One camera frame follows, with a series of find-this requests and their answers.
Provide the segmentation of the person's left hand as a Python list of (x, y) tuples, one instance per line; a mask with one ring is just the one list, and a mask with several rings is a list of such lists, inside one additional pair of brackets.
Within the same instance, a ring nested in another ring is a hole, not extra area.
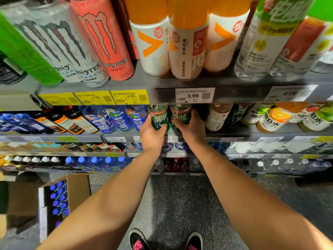
[(140, 129), (140, 140), (144, 152), (151, 152), (160, 155), (164, 144), (164, 135), (156, 134), (156, 129), (152, 126), (151, 115), (148, 114), (146, 121)]

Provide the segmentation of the person's right hand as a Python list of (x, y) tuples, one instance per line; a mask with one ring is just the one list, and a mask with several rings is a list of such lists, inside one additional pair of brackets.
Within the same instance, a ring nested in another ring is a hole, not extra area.
[(199, 116), (196, 109), (191, 109), (191, 119), (186, 124), (186, 130), (181, 131), (185, 142), (195, 153), (207, 145), (205, 122)]

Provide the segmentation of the green soda bottle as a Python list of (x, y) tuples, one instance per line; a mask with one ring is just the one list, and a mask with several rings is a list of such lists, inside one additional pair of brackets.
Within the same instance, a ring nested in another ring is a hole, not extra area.
[(171, 104), (169, 105), (171, 110), (171, 120), (177, 119), (184, 124), (188, 124), (190, 121), (191, 104)]
[(151, 115), (152, 126), (156, 130), (160, 130), (162, 125), (166, 124), (167, 125), (166, 132), (168, 132), (171, 127), (169, 112), (168, 112), (169, 105), (168, 104), (147, 105), (146, 108), (149, 114)]

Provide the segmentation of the person's right forearm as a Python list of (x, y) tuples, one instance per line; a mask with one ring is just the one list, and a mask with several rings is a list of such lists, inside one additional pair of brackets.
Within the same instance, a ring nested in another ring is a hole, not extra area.
[(234, 230), (252, 250), (333, 250), (301, 214), (205, 142), (187, 142), (202, 163)]

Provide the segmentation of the person's left forearm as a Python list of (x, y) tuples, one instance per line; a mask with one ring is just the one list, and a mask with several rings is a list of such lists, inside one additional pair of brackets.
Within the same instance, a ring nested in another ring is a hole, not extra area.
[(160, 155), (144, 152), (92, 194), (36, 250), (117, 250)]

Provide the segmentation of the blue sports drink bottle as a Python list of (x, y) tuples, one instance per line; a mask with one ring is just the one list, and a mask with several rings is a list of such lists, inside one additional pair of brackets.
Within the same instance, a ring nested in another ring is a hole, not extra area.
[(113, 134), (118, 130), (118, 125), (106, 113), (103, 105), (78, 106), (83, 116), (104, 134)]
[(134, 125), (127, 116), (126, 109), (123, 105), (108, 105), (106, 106), (105, 111), (121, 131), (128, 132), (134, 128)]
[(135, 130), (140, 132), (148, 115), (146, 105), (125, 105), (125, 110), (127, 116), (132, 121)]

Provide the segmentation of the white price tag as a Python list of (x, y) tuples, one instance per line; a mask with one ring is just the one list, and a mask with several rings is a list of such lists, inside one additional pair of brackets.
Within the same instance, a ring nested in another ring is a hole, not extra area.
[(176, 104), (212, 103), (215, 88), (176, 88)]
[(264, 102), (303, 102), (318, 85), (272, 86)]

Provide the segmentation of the brown tea bottle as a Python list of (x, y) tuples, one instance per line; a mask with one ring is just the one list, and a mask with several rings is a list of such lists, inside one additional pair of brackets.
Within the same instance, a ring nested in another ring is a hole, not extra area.
[(233, 103), (209, 104), (209, 111), (205, 122), (206, 131), (218, 132), (224, 125)]

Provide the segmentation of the grey metal shelf unit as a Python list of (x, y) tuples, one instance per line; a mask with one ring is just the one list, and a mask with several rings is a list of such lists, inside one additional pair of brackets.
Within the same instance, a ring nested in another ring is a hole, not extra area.
[[(37, 81), (29, 76), (11, 86), (0, 85), (0, 113), (19, 114), (19, 118), (23, 118), (23, 114), (27, 114), (32, 118), (32, 113), (36, 111), (43, 111), (47, 115), (52, 109), (58, 108), (62, 110), (62, 106), (52, 106), (39, 97), (39, 94), (135, 89), (147, 90), (150, 105), (176, 104), (176, 88), (215, 88), (212, 104), (254, 104), (264, 102), (272, 86), (318, 85), (304, 102), (333, 102), (333, 73), (319, 74), (309, 72), (306, 75), (271, 76), (269, 74), (263, 77), (237, 77), (234, 73), (234, 65), (232, 63), (226, 70), (215, 74), (203, 71), (198, 78), (193, 80), (179, 80), (172, 74), (166, 74), (162, 77), (149, 76), (143, 71), (139, 61), (136, 63), (135, 67), (135, 74), (129, 80), (122, 82), (111, 80), (99, 88), (89, 88), (83, 83), (69, 84), (65, 82), (60, 83), (54, 88), (48, 88), (38, 84)], [(209, 104), (210, 103), (191, 104), (191, 109), (196, 109), (199, 116), (206, 121)], [(204, 173), (202, 164), (185, 142), (181, 131), (177, 130), (171, 122), (170, 107), (168, 108), (168, 112), (171, 127), (164, 136), (161, 154), (157, 162), (155, 162), (152, 172), (165, 175), (174, 175), (175, 172), (202, 175)], [(299, 128), (298, 123), (287, 122), (274, 133), (262, 133), (258, 130), (256, 124), (247, 126), (239, 121), (235, 127), (229, 127), (228, 121), (229, 119), (227, 117), (223, 127), (216, 133), (206, 131), (206, 142), (213, 147), (214, 150), (230, 159), (232, 163), (248, 174), (260, 174), (251, 172), (249, 167), (253, 162), (264, 159), (322, 159), (328, 160), (333, 164), (333, 125), (322, 131), (305, 132)], [(101, 131), (94, 134), (89, 134), (84, 131), (82, 134), (78, 135), (71, 134), (68, 131), (64, 134), (20, 134), (1, 125), (0, 142), (106, 142), (122, 143), (126, 147), (123, 152), (0, 151), (0, 169), (7, 171), (47, 172), (51, 170), (66, 170), (81, 172), (66, 165), (55, 167), (5, 165), (4, 161), (1, 159), (5, 155), (58, 156), (64, 160), (68, 156), (127, 157), (133, 158), (134, 160), (143, 153), (140, 133), (136, 131), (135, 128), (128, 132), (123, 132), (118, 129), (113, 134), (104, 134)], [(314, 142), (316, 145), (306, 152), (297, 154), (282, 152), (244, 154), (237, 153), (234, 148), (230, 148), (232, 142)]]

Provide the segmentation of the yellow price tag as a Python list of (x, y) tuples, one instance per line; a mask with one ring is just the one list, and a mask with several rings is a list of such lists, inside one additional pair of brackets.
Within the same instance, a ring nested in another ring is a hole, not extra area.
[(110, 91), (74, 92), (83, 105), (116, 105)]
[(39, 94), (39, 97), (44, 99), (52, 106), (78, 106), (82, 103), (71, 93), (53, 93), (53, 94)]
[(146, 89), (110, 91), (117, 105), (149, 105)]

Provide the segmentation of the dark green bottle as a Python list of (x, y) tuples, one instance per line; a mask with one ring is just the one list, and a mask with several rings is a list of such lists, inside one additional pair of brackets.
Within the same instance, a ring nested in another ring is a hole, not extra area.
[(235, 127), (241, 118), (244, 116), (246, 110), (252, 105), (253, 103), (237, 103), (232, 106), (232, 109), (228, 115), (228, 126)]

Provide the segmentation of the row of blue-capped bottles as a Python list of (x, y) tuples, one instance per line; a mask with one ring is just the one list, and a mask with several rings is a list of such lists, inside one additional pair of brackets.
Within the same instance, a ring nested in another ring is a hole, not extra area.
[(127, 157), (73, 157), (65, 158), (65, 165), (85, 172), (119, 172), (133, 161)]

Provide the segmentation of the orange bottle with white label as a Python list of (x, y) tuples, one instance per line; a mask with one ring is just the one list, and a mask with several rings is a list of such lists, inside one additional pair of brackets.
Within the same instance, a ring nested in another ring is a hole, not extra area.
[(251, 4), (252, 0), (212, 0), (203, 63), (206, 71), (220, 72), (230, 65)]
[(194, 79), (203, 68), (212, 0), (167, 0), (168, 50), (172, 74)]
[(124, 0), (143, 70), (163, 76), (170, 69), (167, 0)]

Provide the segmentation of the green fruit label bottle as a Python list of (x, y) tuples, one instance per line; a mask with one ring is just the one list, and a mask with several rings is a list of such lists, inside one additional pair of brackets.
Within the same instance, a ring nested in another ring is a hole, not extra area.
[(244, 125), (254, 125), (266, 114), (273, 106), (274, 102), (260, 102), (251, 105), (240, 120)]

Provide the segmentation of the dark bottle with orange label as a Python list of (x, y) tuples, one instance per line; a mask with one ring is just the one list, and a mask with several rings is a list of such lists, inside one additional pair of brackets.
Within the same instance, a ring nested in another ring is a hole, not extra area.
[(61, 109), (52, 109), (50, 112), (47, 113), (47, 116), (52, 122), (66, 129), (71, 134), (78, 135), (84, 132), (84, 130), (79, 127), (74, 121), (70, 120)]
[(76, 125), (82, 128), (85, 132), (89, 134), (94, 134), (99, 132), (90, 121), (88, 121), (77, 106), (62, 106), (62, 110), (66, 117), (72, 120)]
[(44, 113), (43, 111), (33, 112), (32, 118), (37, 122), (39, 122), (40, 124), (43, 124), (44, 126), (50, 128), (53, 131), (53, 133), (57, 134), (67, 133), (66, 129), (54, 123), (53, 121), (49, 120), (46, 113)]

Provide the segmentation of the row of small mixed packets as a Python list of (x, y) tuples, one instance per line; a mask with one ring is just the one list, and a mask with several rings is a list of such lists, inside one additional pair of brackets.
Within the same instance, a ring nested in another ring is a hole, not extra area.
[(106, 142), (0, 142), (0, 151), (123, 152), (122, 143)]

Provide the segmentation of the white energy drink can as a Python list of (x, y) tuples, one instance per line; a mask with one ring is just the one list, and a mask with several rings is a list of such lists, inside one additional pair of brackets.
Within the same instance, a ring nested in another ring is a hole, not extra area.
[(68, 17), (71, 21), (70, 29), (79, 44), (78, 49), (82, 50), (84, 54), (84, 56), (80, 55), (80, 64), (76, 64), (77, 71), (88, 87), (101, 87), (110, 80), (110, 75), (104, 68), (102, 61), (72, 10), (68, 11)]
[(86, 53), (71, 20), (62, 20), (58, 1), (4, 0), (0, 12), (65, 82), (83, 82), (79, 70)]

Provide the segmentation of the row of white bottles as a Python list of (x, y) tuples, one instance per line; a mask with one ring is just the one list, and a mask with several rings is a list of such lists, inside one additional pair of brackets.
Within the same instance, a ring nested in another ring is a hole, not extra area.
[(301, 153), (308, 151), (314, 142), (232, 142), (230, 148), (237, 153)]

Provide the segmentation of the orange fruit label bottle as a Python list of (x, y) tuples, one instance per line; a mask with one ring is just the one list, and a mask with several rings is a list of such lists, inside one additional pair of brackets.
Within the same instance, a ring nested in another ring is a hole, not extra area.
[(276, 102), (256, 123), (262, 133), (274, 133), (308, 106), (308, 102)]

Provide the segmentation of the dark red drink can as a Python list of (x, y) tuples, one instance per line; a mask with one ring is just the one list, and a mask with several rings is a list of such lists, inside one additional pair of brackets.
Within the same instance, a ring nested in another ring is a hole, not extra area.
[(114, 8), (114, 12), (117, 16), (117, 20), (122, 31), (123, 38), (126, 43), (130, 57), (133, 60), (139, 60), (139, 52), (135, 44), (135, 38), (131, 29), (130, 19), (124, 0), (111, 0), (111, 2)]

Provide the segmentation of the open cardboard box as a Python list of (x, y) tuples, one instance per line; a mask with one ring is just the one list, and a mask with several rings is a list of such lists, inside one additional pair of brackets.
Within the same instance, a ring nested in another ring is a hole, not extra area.
[(54, 219), (51, 215), (51, 199), (49, 187), (58, 181), (67, 180), (69, 212), (72, 213), (88, 197), (90, 197), (89, 177), (87, 174), (66, 175), (38, 189), (38, 219), (39, 219), (39, 242), (42, 243), (52, 231), (54, 231)]

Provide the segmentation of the pink energy drink can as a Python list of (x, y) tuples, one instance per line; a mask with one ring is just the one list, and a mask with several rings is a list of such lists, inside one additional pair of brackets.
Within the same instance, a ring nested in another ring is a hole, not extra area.
[(112, 80), (131, 78), (134, 67), (110, 0), (69, 0)]

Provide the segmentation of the person's left black shoe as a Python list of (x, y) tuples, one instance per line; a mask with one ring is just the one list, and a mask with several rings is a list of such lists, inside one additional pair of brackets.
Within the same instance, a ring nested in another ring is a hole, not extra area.
[(151, 250), (145, 236), (137, 228), (130, 231), (129, 242), (131, 250)]

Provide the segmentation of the person's black shoe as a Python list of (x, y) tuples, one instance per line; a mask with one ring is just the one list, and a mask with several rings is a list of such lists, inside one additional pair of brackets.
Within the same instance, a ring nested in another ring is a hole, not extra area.
[(199, 232), (192, 232), (190, 234), (185, 250), (203, 250), (203, 239)]
[(151, 250), (145, 236), (137, 228), (130, 231), (129, 242), (131, 250)]

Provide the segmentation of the person's right black shoe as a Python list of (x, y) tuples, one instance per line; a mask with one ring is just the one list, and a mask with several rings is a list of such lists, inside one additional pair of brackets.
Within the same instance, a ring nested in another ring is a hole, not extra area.
[(185, 250), (203, 250), (203, 239), (199, 232), (192, 232), (190, 234)]

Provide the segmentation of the clear bottle with green label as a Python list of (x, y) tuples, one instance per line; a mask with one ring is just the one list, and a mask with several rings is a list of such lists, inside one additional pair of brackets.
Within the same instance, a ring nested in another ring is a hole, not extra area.
[(268, 74), (313, 0), (259, 0), (234, 65), (238, 77)]

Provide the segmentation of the row of white-capped clear bottles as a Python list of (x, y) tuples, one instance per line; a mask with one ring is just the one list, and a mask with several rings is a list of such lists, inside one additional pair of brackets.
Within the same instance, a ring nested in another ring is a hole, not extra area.
[(325, 171), (332, 166), (328, 160), (287, 158), (259, 160), (253, 162), (249, 168), (253, 173), (302, 175)]

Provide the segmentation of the pack of blue-capped water bottles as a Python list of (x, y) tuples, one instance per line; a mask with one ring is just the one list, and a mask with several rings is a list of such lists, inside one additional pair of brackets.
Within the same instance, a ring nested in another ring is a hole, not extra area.
[(54, 228), (69, 216), (68, 184), (67, 180), (61, 180), (49, 187), (51, 199), (51, 215), (54, 219)]

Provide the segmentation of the red fruit label bottle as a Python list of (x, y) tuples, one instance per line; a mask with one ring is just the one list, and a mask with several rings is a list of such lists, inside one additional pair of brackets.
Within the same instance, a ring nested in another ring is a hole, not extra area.
[(311, 102), (308, 103), (307, 107), (297, 113), (293, 118), (289, 120), (289, 123), (299, 123), (303, 119), (309, 116), (311, 113), (320, 109), (326, 102)]

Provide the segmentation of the row of white-capped dark bottles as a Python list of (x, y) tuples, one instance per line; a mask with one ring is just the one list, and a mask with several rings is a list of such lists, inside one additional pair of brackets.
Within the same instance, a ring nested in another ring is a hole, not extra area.
[(1, 159), (5, 165), (13, 166), (55, 167), (65, 165), (64, 159), (58, 156), (5, 155)]

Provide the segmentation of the row of dark blue bottles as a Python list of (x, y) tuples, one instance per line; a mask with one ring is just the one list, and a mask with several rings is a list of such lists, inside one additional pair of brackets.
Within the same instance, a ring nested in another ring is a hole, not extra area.
[(39, 124), (27, 114), (23, 114), (23, 118), (18, 117), (19, 114), (0, 113), (0, 126), (3, 125), (11, 131), (20, 134), (53, 134), (54, 131), (47, 126)]

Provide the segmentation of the clear bottle with red label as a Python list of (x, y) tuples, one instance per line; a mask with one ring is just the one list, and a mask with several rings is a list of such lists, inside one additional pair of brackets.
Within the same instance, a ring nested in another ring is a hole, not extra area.
[(333, 0), (314, 0), (269, 74), (304, 75), (333, 46)]

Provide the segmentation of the green drink can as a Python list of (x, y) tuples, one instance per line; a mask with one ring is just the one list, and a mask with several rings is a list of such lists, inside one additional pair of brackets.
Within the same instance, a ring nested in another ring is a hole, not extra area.
[(54, 87), (64, 79), (0, 13), (0, 51), (40, 84)]

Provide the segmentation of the brown cardboard carton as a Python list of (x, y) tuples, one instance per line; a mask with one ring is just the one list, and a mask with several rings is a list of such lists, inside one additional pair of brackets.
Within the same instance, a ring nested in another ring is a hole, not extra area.
[(0, 240), (36, 223), (40, 186), (41, 183), (0, 181)]

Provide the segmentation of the black drink can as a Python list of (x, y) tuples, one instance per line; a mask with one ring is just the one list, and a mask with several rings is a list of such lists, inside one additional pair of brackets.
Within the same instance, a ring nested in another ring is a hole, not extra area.
[(0, 51), (0, 84), (13, 85), (27, 76), (27, 73)]

